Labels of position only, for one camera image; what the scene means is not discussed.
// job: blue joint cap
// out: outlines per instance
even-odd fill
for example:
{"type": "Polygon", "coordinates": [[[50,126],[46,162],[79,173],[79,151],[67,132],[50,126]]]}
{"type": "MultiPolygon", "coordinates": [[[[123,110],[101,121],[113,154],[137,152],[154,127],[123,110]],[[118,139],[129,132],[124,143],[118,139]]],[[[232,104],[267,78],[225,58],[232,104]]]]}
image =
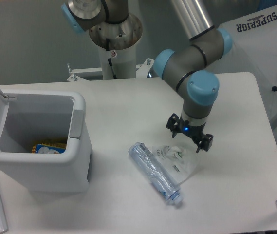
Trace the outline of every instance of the blue joint cap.
{"type": "Polygon", "coordinates": [[[197,71],[187,82],[187,91],[190,98],[198,105],[212,105],[220,88],[220,83],[211,72],[197,71]]]}
{"type": "Polygon", "coordinates": [[[222,38],[224,39],[224,52],[223,52],[223,56],[225,54],[227,54],[230,50],[231,50],[231,47],[232,47],[232,38],[230,36],[230,34],[223,28],[218,28],[217,29],[221,35],[222,35],[222,38]]]}
{"type": "Polygon", "coordinates": [[[171,49],[167,49],[162,51],[155,59],[153,63],[153,70],[157,73],[157,75],[163,78],[163,71],[166,67],[167,61],[174,54],[175,51],[171,49]]]}
{"type": "Polygon", "coordinates": [[[84,30],[81,28],[81,26],[77,23],[77,21],[72,16],[71,12],[67,8],[66,4],[63,4],[61,6],[61,10],[64,13],[64,16],[66,17],[67,21],[69,22],[70,26],[74,29],[74,31],[78,34],[84,33],[84,30]]]}

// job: metal bracket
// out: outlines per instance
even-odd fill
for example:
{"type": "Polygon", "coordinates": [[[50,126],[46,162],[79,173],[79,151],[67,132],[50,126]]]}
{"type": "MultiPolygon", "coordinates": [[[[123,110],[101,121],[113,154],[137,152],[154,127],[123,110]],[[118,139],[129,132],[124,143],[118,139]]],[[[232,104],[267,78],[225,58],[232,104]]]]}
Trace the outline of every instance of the metal bracket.
{"type": "Polygon", "coordinates": [[[74,81],[77,81],[78,78],[76,77],[75,73],[72,71],[69,63],[67,63],[67,67],[68,67],[68,72],[69,72],[69,75],[71,76],[71,79],[74,79],[74,81]]]}
{"type": "Polygon", "coordinates": [[[15,97],[10,97],[4,93],[0,93],[0,95],[2,96],[2,98],[4,98],[6,101],[12,101],[13,99],[16,100],[16,96],[15,97]]]}

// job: white label on bag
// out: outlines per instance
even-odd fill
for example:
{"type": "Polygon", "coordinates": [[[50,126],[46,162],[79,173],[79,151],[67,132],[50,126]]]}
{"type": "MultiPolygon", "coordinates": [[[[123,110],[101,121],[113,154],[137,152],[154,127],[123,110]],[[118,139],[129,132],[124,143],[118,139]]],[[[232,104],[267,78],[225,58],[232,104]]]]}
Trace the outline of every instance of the white label on bag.
{"type": "Polygon", "coordinates": [[[152,153],[179,184],[186,181],[199,164],[198,154],[177,146],[152,147],[152,153]]]}

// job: robotic arm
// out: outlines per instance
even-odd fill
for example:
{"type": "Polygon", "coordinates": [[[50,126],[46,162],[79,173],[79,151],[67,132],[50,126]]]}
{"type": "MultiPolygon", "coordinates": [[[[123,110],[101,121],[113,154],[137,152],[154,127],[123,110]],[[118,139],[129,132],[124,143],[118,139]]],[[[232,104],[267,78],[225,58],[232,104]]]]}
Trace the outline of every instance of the robotic arm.
{"type": "Polygon", "coordinates": [[[199,0],[171,0],[191,45],[182,52],[164,50],[155,60],[155,72],[183,99],[181,117],[173,114],[166,127],[175,137],[183,133],[199,150],[208,151],[213,142],[204,134],[206,120],[217,98],[219,81],[213,73],[201,71],[220,59],[232,47],[230,35],[216,30],[199,0]]]}
{"type": "MultiPolygon", "coordinates": [[[[184,99],[181,117],[173,114],[166,127],[173,133],[172,137],[178,133],[190,137],[198,146],[197,152],[208,151],[213,136],[204,134],[203,129],[217,98],[219,81],[214,74],[201,70],[228,53],[232,47],[232,40],[224,29],[214,28],[200,0],[171,0],[171,2],[191,45],[179,53],[170,49],[164,50],[153,65],[154,71],[184,99]]],[[[106,50],[111,49],[110,41],[114,41],[114,45],[120,44],[117,39],[121,31],[128,32],[124,33],[125,38],[129,36],[129,40],[122,40],[127,43],[124,46],[121,43],[121,49],[131,47],[141,36],[141,34],[138,37],[134,36],[135,40],[131,38],[134,31],[141,30],[141,24],[134,28],[131,25],[135,24],[131,21],[126,24],[127,27],[124,25],[121,27],[129,19],[127,0],[69,0],[68,5],[63,5],[62,9],[72,22],[72,26],[78,28],[78,30],[75,28],[75,31],[83,32],[88,29],[91,31],[92,27],[105,21],[108,24],[107,33],[100,34],[101,43],[97,45],[106,50]],[[114,25],[120,25],[119,29],[122,30],[116,30],[113,34],[108,33],[114,31],[112,30],[114,25]]]]}

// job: plastic bottle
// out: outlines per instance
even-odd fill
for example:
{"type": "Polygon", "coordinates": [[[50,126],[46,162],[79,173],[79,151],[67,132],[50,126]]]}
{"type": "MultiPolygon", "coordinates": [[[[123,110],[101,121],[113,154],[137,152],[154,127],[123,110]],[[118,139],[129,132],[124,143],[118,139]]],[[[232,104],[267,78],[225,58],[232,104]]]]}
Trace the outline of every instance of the plastic bottle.
{"type": "Polygon", "coordinates": [[[143,143],[134,144],[129,149],[129,155],[169,204],[177,205],[183,200],[183,197],[179,193],[181,187],[143,143]]]}

